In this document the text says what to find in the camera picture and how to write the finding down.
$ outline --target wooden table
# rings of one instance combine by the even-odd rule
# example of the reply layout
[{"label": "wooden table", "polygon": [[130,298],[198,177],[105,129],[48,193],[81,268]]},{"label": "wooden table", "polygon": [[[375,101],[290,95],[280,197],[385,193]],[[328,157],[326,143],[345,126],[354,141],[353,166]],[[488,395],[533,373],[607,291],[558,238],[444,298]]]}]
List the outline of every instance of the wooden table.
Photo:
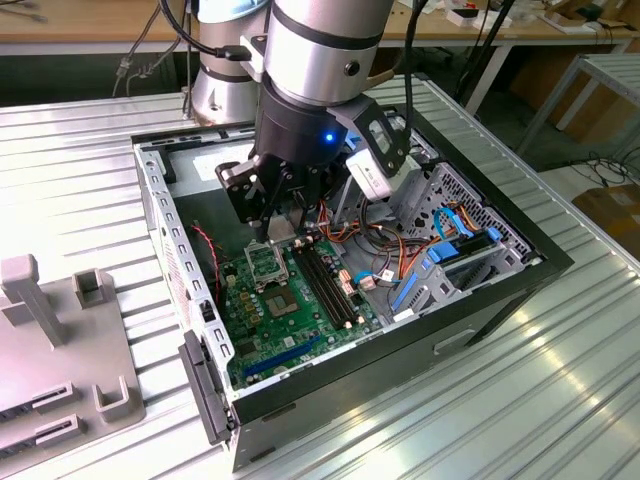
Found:
[{"label": "wooden table", "polygon": [[[0,55],[99,54],[126,52],[151,15],[156,0],[38,0],[45,24],[27,18],[0,14]],[[382,47],[401,47],[411,11],[396,2],[382,38]],[[441,10],[420,15],[414,46],[453,47],[475,44],[478,30],[460,28]],[[467,103],[475,113],[500,71],[507,55],[520,45],[594,45],[611,43],[615,53],[623,52],[636,34],[628,30],[613,37],[581,33],[567,35],[542,20],[529,25],[514,24],[498,34],[489,65]],[[140,52],[159,52],[175,39],[175,33],[160,16],[152,26]]]}]

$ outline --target cardboard box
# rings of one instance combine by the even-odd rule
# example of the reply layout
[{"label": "cardboard box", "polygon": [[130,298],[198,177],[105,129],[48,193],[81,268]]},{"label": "cardboard box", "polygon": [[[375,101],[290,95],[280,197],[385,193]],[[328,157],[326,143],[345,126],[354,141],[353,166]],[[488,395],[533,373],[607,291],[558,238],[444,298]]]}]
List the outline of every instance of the cardboard box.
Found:
[{"label": "cardboard box", "polygon": [[574,198],[573,204],[640,260],[640,187],[594,188]]}]

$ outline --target white label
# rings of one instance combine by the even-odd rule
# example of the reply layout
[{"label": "white label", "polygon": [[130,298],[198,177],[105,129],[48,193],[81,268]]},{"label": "white label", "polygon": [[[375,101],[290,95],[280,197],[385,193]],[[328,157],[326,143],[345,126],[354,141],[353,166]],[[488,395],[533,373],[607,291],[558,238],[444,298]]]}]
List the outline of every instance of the white label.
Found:
[{"label": "white label", "polygon": [[393,271],[385,270],[382,272],[382,275],[380,275],[380,278],[385,282],[393,282]]},{"label": "white label", "polygon": [[626,193],[611,193],[610,195],[618,205],[622,205],[623,207],[633,205],[633,200],[631,200]]},{"label": "white label", "polygon": [[194,158],[193,166],[196,167],[200,180],[203,182],[210,180],[218,182],[216,167],[226,162],[246,162],[252,148],[253,143],[221,146],[211,153]]},{"label": "white label", "polygon": [[411,310],[410,308],[407,308],[406,310],[403,310],[402,312],[395,315],[393,317],[393,321],[399,322],[401,320],[404,320],[405,318],[411,317],[412,315],[414,315],[413,310]]}]

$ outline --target red cable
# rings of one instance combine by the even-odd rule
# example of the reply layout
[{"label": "red cable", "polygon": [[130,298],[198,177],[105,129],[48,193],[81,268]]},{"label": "red cable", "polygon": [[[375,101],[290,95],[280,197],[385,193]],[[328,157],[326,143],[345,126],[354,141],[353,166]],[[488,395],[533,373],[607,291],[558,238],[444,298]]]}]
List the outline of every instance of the red cable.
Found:
[{"label": "red cable", "polygon": [[191,228],[193,228],[196,232],[198,232],[202,236],[202,238],[205,239],[205,241],[209,245],[209,250],[211,250],[211,256],[213,257],[213,262],[215,263],[215,266],[216,266],[216,303],[218,303],[219,293],[220,293],[220,276],[218,274],[219,269],[218,269],[218,257],[216,256],[216,249],[213,247],[213,242],[211,241],[209,236],[206,233],[204,233],[204,230],[202,230],[200,227],[196,227],[195,225],[191,225]]}]

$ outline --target green circuit board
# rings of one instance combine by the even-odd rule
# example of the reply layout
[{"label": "green circuit board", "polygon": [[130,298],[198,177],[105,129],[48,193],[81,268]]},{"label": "green circuit board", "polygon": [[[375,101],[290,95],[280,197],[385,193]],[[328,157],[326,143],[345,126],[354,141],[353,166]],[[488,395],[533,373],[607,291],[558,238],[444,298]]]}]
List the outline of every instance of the green circuit board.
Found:
[{"label": "green circuit board", "polygon": [[[329,242],[316,242],[316,253],[323,259],[337,285],[338,272],[345,267],[335,255]],[[290,248],[281,249],[289,272],[286,285],[271,284],[262,293],[255,290],[246,257],[220,265],[222,274],[233,274],[235,280],[228,285],[222,317],[235,356],[228,371],[235,388],[244,388],[287,369],[300,365],[342,345],[381,328],[375,312],[359,292],[348,298],[357,312],[358,320],[351,328],[336,329],[318,301],[308,281],[293,258]],[[262,261],[268,259],[261,253]],[[301,355],[295,352],[302,349]],[[293,355],[256,374],[249,374],[260,362],[281,354]]]}]

